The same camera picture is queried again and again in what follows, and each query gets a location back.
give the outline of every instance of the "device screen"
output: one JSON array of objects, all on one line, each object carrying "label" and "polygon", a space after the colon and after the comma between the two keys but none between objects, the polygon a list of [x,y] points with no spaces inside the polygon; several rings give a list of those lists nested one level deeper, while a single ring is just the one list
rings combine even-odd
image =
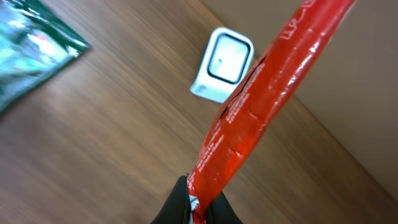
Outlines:
[{"label": "device screen", "polygon": [[249,50],[249,46],[245,42],[226,34],[221,35],[210,59],[209,75],[230,83],[238,82]]}]

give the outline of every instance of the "candy wrapper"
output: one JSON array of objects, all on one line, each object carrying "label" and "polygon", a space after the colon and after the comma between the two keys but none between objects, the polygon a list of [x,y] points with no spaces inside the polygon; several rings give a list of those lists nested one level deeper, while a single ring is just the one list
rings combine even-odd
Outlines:
[{"label": "candy wrapper", "polygon": [[39,0],[0,0],[0,113],[88,47]]},{"label": "candy wrapper", "polygon": [[248,158],[292,96],[355,0],[305,0],[226,100],[188,177],[191,220],[205,223],[209,204]]}]

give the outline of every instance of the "white square device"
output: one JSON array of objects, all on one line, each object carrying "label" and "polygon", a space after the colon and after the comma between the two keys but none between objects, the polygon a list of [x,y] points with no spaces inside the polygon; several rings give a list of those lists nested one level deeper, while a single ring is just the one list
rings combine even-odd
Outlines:
[{"label": "white square device", "polygon": [[247,37],[225,27],[215,29],[191,92],[223,103],[248,72],[253,55]]}]

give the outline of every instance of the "white box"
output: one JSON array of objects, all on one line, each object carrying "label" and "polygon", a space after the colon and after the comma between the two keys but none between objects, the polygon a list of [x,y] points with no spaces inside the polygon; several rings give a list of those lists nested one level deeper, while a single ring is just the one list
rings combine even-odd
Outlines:
[{"label": "white box", "polygon": [[247,37],[225,27],[215,29],[191,92],[223,103],[248,72],[253,55],[254,47]]}]

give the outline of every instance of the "wooden table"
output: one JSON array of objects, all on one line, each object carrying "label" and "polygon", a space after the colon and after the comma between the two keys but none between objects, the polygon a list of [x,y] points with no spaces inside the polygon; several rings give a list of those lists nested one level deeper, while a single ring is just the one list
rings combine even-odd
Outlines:
[{"label": "wooden table", "polygon": [[[46,0],[91,52],[0,120],[0,223],[149,223],[219,105],[189,92],[221,22],[198,0]],[[296,100],[225,189],[244,223],[398,223]]]}]

